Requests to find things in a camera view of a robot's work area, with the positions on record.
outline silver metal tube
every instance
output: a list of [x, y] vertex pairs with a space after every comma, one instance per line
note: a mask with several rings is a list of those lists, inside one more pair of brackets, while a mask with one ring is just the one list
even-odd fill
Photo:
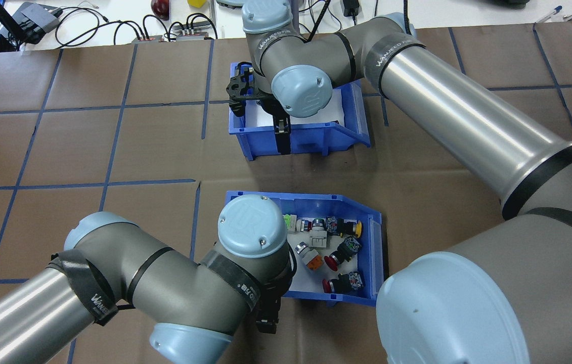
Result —
[[45, 269], [0, 302], [0, 364], [47, 362], [93, 323], [55, 269]]
[[536, 166], [572, 145], [421, 47], [392, 59], [381, 89], [504, 200]]

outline velcro strap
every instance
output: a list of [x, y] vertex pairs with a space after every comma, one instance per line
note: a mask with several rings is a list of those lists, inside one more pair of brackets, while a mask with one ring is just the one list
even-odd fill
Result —
[[104, 326], [115, 316], [117, 306], [112, 289], [101, 272], [80, 251], [70, 249], [57, 253], [48, 267], [66, 275], [70, 288], [94, 316], [95, 323]]
[[249, 272], [216, 251], [209, 251], [201, 265], [217, 274], [246, 301], [252, 311], [261, 296], [260, 284]]

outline yellow object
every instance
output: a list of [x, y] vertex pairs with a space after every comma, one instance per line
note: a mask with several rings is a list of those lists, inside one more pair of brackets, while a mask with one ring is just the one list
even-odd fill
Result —
[[201, 8], [207, 0], [187, 0], [187, 3], [192, 7]]
[[356, 238], [362, 235], [362, 222], [358, 221], [358, 226], [356, 226]]

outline black cable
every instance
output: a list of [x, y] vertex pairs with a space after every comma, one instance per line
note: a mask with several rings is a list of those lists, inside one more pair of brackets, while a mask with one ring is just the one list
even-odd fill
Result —
[[339, 18], [337, 18], [337, 16], [335, 16], [335, 14], [333, 14], [330, 10], [328, 10], [328, 14], [330, 14], [330, 16], [331, 16], [333, 19], [336, 19], [336, 20], [337, 20], [337, 23], [339, 23], [339, 29], [338, 29], [337, 31], [341, 31], [342, 28], [343, 28], [343, 27], [342, 27], [342, 21], [341, 21]]
[[76, 10], [85, 10], [87, 12], [93, 12], [93, 13], [97, 13], [99, 14], [99, 16], [101, 16], [102, 19], [104, 19], [104, 21], [106, 23], [108, 23], [108, 18], [106, 18], [106, 16], [104, 16], [104, 14], [101, 14], [101, 12], [99, 12], [98, 10], [92, 9], [92, 8], [84, 8], [84, 7], [59, 7], [59, 9], [61, 10], [66, 10], [66, 9], [76, 9]]
[[304, 27], [304, 29], [306, 29], [309, 34], [311, 33], [311, 30], [306, 25], [304, 25], [304, 23], [300, 23], [299, 26]]
[[138, 24], [136, 21], [124, 20], [122, 21], [122, 23], [135, 24], [135, 26], [138, 28], [138, 29], [133, 28], [133, 31], [135, 32], [135, 37], [137, 37], [138, 40], [142, 40], [144, 38], [144, 30], [142, 29], [142, 27], [140, 27], [140, 24]]
[[315, 17], [313, 16], [313, 7], [312, 7], [312, 1], [309, 0], [309, 15], [311, 16], [311, 21], [313, 22], [313, 24], [315, 24]]
[[306, 9], [301, 9], [301, 10], [299, 10], [299, 12], [300, 12], [300, 13], [303, 13], [303, 12], [305, 12], [305, 11], [307, 11], [307, 10], [312, 9], [315, 5], [317, 5], [317, 4], [319, 4], [319, 3], [323, 3], [323, 2], [324, 2], [324, 0], [316, 0], [316, 2], [313, 3], [313, 5], [310, 5], [310, 6], [309, 6], [308, 8], [306, 8]]
[[408, 0], [403, 0], [403, 16], [405, 18], [405, 32], [411, 35], [409, 30]]
[[174, 21], [173, 23], [171, 23], [171, 25], [168, 26], [168, 33], [166, 34], [166, 39], [167, 39], [168, 41], [172, 41], [172, 40], [177, 40], [177, 39], [178, 39], [178, 36], [179, 36], [179, 35], [177, 35], [177, 34], [171, 32], [171, 30], [173, 30], [173, 26], [174, 26], [174, 25], [179, 25], [180, 28], [182, 29], [182, 31], [183, 31], [183, 32], [185, 31], [185, 25], [184, 25], [183, 23], [180, 23], [179, 21]]
[[216, 37], [216, 39], [218, 39], [218, 32], [216, 30], [216, 26], [214, 25], [214, 22], [209, 17], [207, 17], [207, 15], [205, 15], [203, 13], [196, 13], [195, 16], [193, 18], [191, 18], [191, 23], [190, 23], [191, 28], [192, 29], [194, 28], [194, 21], [198, 18], [203, 18], [211, 24], [211, 28], [214, 30], [214, 36]]
[[62, 47], [76, 47], [76, 46], [81, 46], [82, 44], [85, 44], [86, 42], [88, 42], [90, 39], [92, 39], [96, 34], [97, 31], [94, 30], [93, 34], [90, 35], [90, 37], [88, 37], [87, 39], [85, 39], [84, 41], [82, 41], [81, 43], [78, 44], [71, 44], [73, 41], [69, 41], [67, 43], [63, 43], [61, 42], [61, 40], [59, 40], [59, 29], [61, 29], [61, 25], [64, 23], [64, 21], [66, 21], [66, 19], [68, 19], [69, 16], [71, 16], [72, 14], [75, 14], [76, 12], [80, 12], [80, 11], [85, 11], [87, 13], [89, 13], [90, 15], [95, 17], [95, 20], [97, 21], [97, 26], [100, 25], [100, 21], [99, 21], [99, 16], [102, 17], [102, 19], [105, 19], [106, 23], [108, 23], [108, 18], [106, 18], [105, 16], [103, 16], [100, 12], [98, 12], [97, 10], [94, 9], [90, 9], [90, 8], [79, 8], [79, 7], [68, 7], [67, 9], [73, 9], [73, 8], [77, 8], [75, 10], [72, 10], [71, 12], [69, 12], [68, 14], [66, 14], [66, 16], [64, 16], [62, 19], [59, 20], [59, 25], [57, 25], [57, 28], [55, 28], [54, 30], [54, 38], [57, 40], [58, 44], [61, 44]]
[[89, 30], [86, 30], [85, 32], [83, 32], [82, 34], [80, 34], [78, 37], [75, 37], [73, 40], [71, 40], [71, 41], [69, 41], [69, 42], [67, 42], [67, 43], [61, 43], [61, 42], [59, 42], [59, 44], [61, 44], [61, 45], [58, 46], [56, 49], [61, 49], [61, 48], [63, 48], [63, 47], [76, 47], [76, 46], [81, 46], [82, 44], [84, 44], [85, 42], [87, 42], [88, 40], [90, 40], [90, 38], [87, 39], [87, 40], [84, 40], [83, 42], [81, 42], [81, 43], [79, 43], [79, 44], [70, 44], [70, 43], [76, 41], [77, 39], [80, 39], [81, 37], [83, 37], [84, 35], [86, 35], [86, 34], [88, 34], [88, 33], [90, 33], [90, 32], [95, 32], [95, 33], [96, 33], [96, 30], [98, 30], [99, 28], [106, 27], [106, 25], [120, 24], [120, 23], [123, 23], [123, 22], [122, 22], [122, 21], [119, 21], [119, 20], [109, 21], [108, 23], [100, 24], [100, 25], [98, 25], [98, 26], [96, 26], [96, 27], [94, 27], [94, 28], [90, 28]]
[[133, 28], [133, 31], [135, 32], [135, 37], [136, 37], [138, 40], [142, 40], [142, 39], [140, 39], [140, 33], [138, 33], [138, 30], [135, 29], [135, 27], [133, 27], [133, 26], [132, 26], [131, 24], [129, 24], [129, 23], [133, 23], [133, 21], [131, 21], [131, 20], [122, 21], [121, 23], [119, 23], [119, 25], [117, 26], [117, 28], [115, 28], [115, 32], [114, 32], [114, 34], [113, 34], [113, 46], [116, 46], [116, 45], [117, 45], [117, 31], [119, 30], [119, 28], [120, 28], [122, 25], [128, 25], [129, 27]]
[[325, 0], [324, 7], [322, 7], [322, 11], [320, 12], [320, 15], [318, 16], [318, 19], [315, 21], [315, 25], [313, 26], [313, 30], [311, 30], [311, 35], [306, 40], [306, 43], [311, 41], [313, 39], [313, 37], [315, 36], [315, 34], [318, 32], [318, 28], [320, 27], [322, 19], [324, 18], [326, 11], [328, 10], [329, 5], [330, 5], [330, 0]]
[[144, 18], [142, 18], [142, 28], [144, 28], [144, 35], [147, 37], [147, 39], [149, 39], [149, 31], [147, 30], [147, 25], [146, 25], [146, 22], [147, 22], [147, 19], [148, 19], [148, 18], [155, 18], [156, 20], [158, 20], [159, 23], [162, 25], [162, 27], [165, 28], [164, 34], [167, 34], [167, 33], [168, 33], [168, 29], [166, 28], [166, 25], [164, 25], [162, 19], [160, 19], [160, 18], [158, 18], [157, 16], [154, 16], [154, 15], [152, 15], [152, 14], [146, 14], [146, 15], [144, 16]]

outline electronic component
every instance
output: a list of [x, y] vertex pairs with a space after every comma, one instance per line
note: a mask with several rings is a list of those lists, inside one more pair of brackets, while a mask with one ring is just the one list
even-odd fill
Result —
[[331, 235], [354, 235], [359, 238], [362, 235], [362, 222], [346, 221], [339, 217], [328, 216], [326, 219], [326, 228]]
[[347, 237], [339, 244], [337, 250], [324, 257], [324, 261], [332, 271], [337, 271], [337, 266], [348, 262], [351, 257], [362, 249], [362, 244], [354, 237]]
[[359, 0], [342, 0], [342, 14], [350, 18], [352, 16], [358, 16], [360, 13], [360, 2]]
[[339, 274], [336, 279], [327, 281], [322, 280], [324, 293], [348, 293], [357, 291], [364, 287], [364, 280], [359, 271], [348, 272], [347, 274]]
[[286, 223], [286, 229], [288, 229], [289, 233], [297, 231], [297, 215], [285, 214], [284, 222]]
[[302, 262], [312, 271], [322, 266], [322, 258], [318, 251], [309, 247], [305, 242], [297, 244], [295, 253], [301, 257]]
[[300, 233], [308, 233], [313, 227], [312, 221], [306, 219], [298, 219], [296, 228]]
[[175, 37], [177, 41], [182, 40], [204, 40], [209, 38], [208, 32], [195, 32], [193, 29], [191, 31], [184, 31], [179, 33], [172, 33], [172, 37]]
[[312, 247], [327, 247], [327, 231], [324, 229], [324, 219], [313, 219], [311, 231], [309, 232], [311, 236], [311, 246]]

